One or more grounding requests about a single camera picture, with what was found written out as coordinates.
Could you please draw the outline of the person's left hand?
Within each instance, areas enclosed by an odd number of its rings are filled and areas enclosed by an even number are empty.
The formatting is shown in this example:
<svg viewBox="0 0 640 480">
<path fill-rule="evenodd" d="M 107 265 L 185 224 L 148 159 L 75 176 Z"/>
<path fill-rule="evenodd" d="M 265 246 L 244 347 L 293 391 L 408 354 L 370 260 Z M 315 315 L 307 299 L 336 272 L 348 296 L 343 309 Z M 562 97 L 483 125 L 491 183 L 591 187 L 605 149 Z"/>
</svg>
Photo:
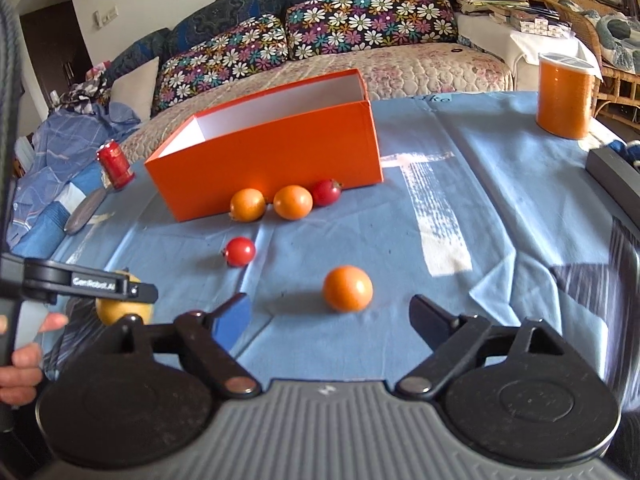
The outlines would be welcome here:
<svg viewBox="0 0 640 480">
<path fill-rule="evenodd" d="M 43 378 L 40 370 L 42 350 L 32 342 L 12 354 L 10 365 L 0 370 L 1 402 L 9 406 L 29 404 L 36 397 L 36 387 Z"/>
</svg>

